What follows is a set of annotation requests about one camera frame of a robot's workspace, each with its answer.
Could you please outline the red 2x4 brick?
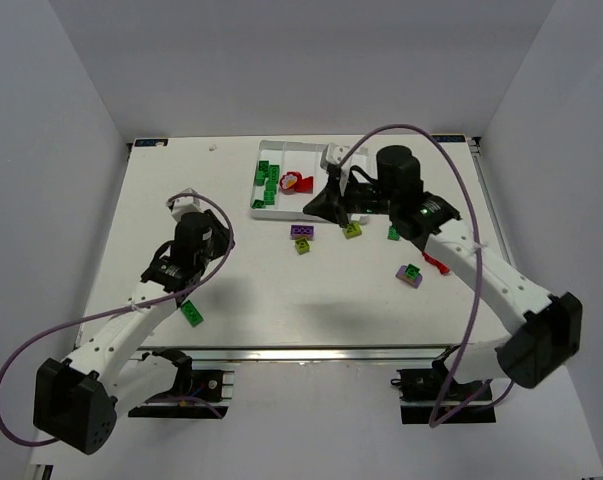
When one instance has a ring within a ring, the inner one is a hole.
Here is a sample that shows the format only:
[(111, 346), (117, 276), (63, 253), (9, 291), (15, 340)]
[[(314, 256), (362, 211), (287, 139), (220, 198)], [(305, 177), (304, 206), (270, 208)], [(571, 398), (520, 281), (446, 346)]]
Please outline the red 2x4 brick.
[(299, 179), (296, 182), (296, 184), (294, 186), (294, 190), (296, 193), (311, 194), (313, 192), (313, 188), (314, 188), (314, 177), (313, 176), (302, 177), (301, 179)]

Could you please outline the red flower brick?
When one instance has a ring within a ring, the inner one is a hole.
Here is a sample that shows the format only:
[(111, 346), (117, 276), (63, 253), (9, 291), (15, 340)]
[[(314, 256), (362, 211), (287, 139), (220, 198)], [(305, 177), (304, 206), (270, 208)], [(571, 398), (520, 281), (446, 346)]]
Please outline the red flower brick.
[(279, 188), (286, 194), (293, 193), (302, 179), (303, 176), (299, 172), (288, 171), (281, 176)]

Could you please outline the green 2x4 brick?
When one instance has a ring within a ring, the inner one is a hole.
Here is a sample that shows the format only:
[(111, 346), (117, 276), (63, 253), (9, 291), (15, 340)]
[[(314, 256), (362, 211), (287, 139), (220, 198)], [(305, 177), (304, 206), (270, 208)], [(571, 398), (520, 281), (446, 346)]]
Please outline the green 2x4 brick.
[(256, 166), (256, 172), (254, 176), (254, 184), (256, 186), (263, 186), (268, 179), (270, 164), (267, 160), (259, 160)]

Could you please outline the green 2x3 brick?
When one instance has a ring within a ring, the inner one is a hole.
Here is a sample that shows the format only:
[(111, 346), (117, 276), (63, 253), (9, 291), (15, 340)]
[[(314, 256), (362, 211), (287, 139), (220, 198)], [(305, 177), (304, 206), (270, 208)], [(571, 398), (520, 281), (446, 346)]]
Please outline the green 2x3 brick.
[(180, 306), (180, 310), (192, 328), (196, 328), (204, 321), (202, 314), (190, 300), (184, 301)]

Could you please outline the purple curved brick with print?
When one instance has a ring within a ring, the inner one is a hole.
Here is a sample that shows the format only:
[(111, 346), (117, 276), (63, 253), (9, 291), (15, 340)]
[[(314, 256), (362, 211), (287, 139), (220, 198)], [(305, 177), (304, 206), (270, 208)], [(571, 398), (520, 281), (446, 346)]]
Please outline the purple curved brick with print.
[(420, 286), (421, 282), (422, 282), (422, 279), (423, 279), (422, 274), (421, 274), (421, 269), (418, 267), (420, 269), (420, 275), (415, 280), (411, 280), (411, 279), (408, 279), (408, 278), (406, 278), (404, 276), (404, 270), (405, 270), (406, 266), (407, 265), (402, 265), (399, 268), (399, 270), (396, 273), (396, 277), (399, 280), (401, 280), (402, 282), (404, 282), (404, 283), (412, 286), (413, 288), (418, 288)]

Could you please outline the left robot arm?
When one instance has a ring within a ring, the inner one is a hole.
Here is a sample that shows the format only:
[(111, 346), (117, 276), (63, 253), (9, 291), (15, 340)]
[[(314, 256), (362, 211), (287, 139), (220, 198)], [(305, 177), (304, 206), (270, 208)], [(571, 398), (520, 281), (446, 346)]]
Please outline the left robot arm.
[(129, 363), (146, 338), (182, 309), (210, 262), (233, 246), (230, 231), (210, 211), (181, 214), (172, 240), (161, 245), (128, 300), (84, 345), (64, 360), (46, 360), (36, 375), (34, 424), (90, 455), (110, 437), (118, 418), (155, 397), (193, 388), (192, 360), (160, 348)]

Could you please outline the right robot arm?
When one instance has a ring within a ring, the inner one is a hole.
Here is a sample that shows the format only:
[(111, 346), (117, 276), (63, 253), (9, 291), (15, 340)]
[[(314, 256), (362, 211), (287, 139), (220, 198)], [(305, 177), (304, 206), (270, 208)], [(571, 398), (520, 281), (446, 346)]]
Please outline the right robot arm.
[(507, 331), (498, 340), (451, 348), (432, 364), (438, 375), (458, 385), (507, 378), (532, 389), (578, 352), (581, 302), (552, 294), (475, 241), (459, 211), (425, 190), (409, 148), (378, 151), (376, 178), (363, 180), (345, 154), (334, 143), (324, 149), (320, 166), (328, 180), (304, 213), (340, 226), (353, 214), (387, 216), (402, 238), (477, 293)]

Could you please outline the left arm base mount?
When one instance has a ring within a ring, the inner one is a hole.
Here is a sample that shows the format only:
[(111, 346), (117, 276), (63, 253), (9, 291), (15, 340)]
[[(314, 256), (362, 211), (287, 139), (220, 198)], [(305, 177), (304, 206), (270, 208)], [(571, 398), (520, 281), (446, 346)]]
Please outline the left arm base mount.
[(235, 372), (226, 364), (200, 363), (186, 352), (163, 348), (141, 355), (141, 361), (165, 360), (176, 370), (172, 386), (129, 411), (129, 418), (223, 419), (233, 396)]

